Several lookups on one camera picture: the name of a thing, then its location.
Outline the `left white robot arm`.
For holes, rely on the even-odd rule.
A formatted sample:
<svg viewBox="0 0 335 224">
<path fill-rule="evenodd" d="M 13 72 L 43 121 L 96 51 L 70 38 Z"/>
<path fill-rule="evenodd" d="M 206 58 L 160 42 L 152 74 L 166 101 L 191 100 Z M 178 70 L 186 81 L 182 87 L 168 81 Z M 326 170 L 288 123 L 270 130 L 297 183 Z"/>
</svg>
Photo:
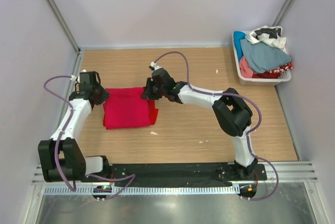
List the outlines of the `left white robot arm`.
<svg viewBox="0 0 335 224">
<path fill-rule="evenodd" d="M 63 100 L 67 111 L 50 139 L 38 144 L 38 154 L 43 178 L 46 182 L 65 182 L 74 190 L 70 182 L 85 181 L 91 174 L 100 182 L 111 176 L 108 159 L 104 155 L 85 157 L 78 141 L 87 117 L 94 106 L 101 105 L 109 97 L 102 87 L 99 74 L 82 71 L 69 79 L 75 83 L 75 90 L 69 98 L 64 98 L 50 89 L 47 92 Z"/>
</svg>

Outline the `red t shirt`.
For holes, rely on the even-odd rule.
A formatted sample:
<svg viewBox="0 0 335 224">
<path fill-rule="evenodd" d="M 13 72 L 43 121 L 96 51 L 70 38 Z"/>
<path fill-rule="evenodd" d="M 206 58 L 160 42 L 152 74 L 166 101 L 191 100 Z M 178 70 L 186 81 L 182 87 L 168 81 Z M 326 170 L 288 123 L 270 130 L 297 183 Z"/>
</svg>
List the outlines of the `red t shirt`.
<svg viewBox="0 0 335 224">
<path fill-rule="evenodd" d="M 159 112 L 154 102 L 147 100 L 105 103 L 103 109 L 103 125 L 107 130 L 152 126 Z"/>
</svg>

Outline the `magenta t shirt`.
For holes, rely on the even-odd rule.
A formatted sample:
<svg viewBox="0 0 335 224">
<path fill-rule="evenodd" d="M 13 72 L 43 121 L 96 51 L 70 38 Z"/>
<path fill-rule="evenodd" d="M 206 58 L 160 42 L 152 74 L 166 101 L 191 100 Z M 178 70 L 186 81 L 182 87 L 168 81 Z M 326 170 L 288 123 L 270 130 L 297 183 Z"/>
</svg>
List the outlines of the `magenta t shirt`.
<svg viewBox="0 0 335 224">
<path fill-rule="evenodd" d="M 107 130 L 151 125 L 148 101 L 141 98 L 143 87 L 108 88 L 104 102 L 103 125 Z"/>
</svg>

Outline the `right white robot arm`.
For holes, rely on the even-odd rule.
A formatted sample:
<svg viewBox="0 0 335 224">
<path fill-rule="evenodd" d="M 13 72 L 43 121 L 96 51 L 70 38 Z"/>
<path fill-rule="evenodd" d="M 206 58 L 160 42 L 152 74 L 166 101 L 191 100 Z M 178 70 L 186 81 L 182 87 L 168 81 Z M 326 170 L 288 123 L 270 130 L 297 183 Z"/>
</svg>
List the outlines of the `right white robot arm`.
<svg viewBox="0 0 335 224">
<path fill-rule="evenodd" d="M 253 113 L 242 96 L 233 88 L 224 92 L 210 91 L 191 87 L 187 82 L 175 82 L 168 71 L 160 66 L 149 69 L 152 71 L 151 77 L 147 78 L 141 97 L 147 100 L 165 97 L 171 102 L 212 110 L 223 132 L 232 137 L 235 173 L 242 180 L 252 177 L 258 163 L 249 137 Z"/>
</svg>

